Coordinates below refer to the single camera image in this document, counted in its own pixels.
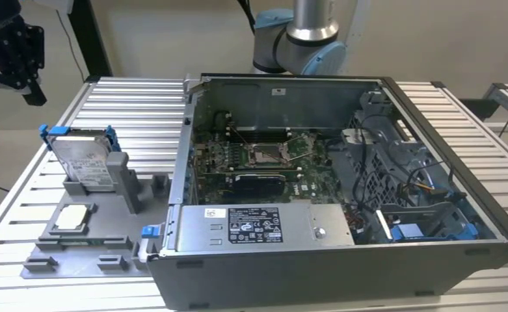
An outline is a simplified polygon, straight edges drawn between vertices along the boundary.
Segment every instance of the sticker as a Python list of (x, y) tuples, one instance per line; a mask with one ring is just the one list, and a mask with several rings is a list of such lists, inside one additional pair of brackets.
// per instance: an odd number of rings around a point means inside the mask
[(77, 181), (84, 187), (112, 185), (104, 160), (77, 159), (68, 161)]
[(279, 208), (230, 208), (227, 210), (230, 243), (282, 242)]
[(220, 208), (206, 208), (204, 209), (204, 218), (226, 218), (227, 210)]
[(284, 96), (286, 95), (286, 89), (284, 88), (271, 89), (271, 95), (272, 96)]

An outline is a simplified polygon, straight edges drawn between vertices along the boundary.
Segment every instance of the power supply label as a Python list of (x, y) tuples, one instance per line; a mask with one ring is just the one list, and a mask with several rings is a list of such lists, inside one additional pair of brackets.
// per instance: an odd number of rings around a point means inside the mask
[(230, 243), (282, 242), (279, 208), (230, 208), (227, 212)]

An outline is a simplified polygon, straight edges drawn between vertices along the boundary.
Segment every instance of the hard drive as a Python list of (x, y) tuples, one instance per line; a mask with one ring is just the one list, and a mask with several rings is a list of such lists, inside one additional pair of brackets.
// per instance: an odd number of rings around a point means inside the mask
[(48, 149), (55, 153), (68, 177), (80, 182), (85, 190), (112, 191), (112, 180), (107, 171), (108, 153), (120, 151), (113, 129), (75, 129), (40, 126), (40, 136)]

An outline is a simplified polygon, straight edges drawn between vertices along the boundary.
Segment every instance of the metal rail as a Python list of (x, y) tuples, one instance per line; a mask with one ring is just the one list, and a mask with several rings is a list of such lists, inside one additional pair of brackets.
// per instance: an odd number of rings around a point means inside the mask
[[(399, 83), (469, 169), (508, 212), (508, 147), (443, 88)], [(103, 78), (83, 87), (60, 124), (116, 126), (129, 167), (140, 175), (171, 172), (179, 138), (182, 81)], [(0, 311), (158, 308), (151, 278), (21, 279), (21, 263), (63, 194), (63, 171), (39, 150), (0, 208)], [(508, 265), (482, 270), (441, 297), (279, 307), (279, 311), (508, 311)], [(247, 309), (267, 311), (268, 308)]]

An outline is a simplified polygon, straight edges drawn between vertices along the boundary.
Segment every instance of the motherboard chip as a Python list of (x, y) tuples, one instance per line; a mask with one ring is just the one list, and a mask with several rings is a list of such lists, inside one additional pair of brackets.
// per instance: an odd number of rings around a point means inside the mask
[(260, 145), (251, 146), (254, 152), (255, 163), (279, 163), (280, 147), (278, 145)]

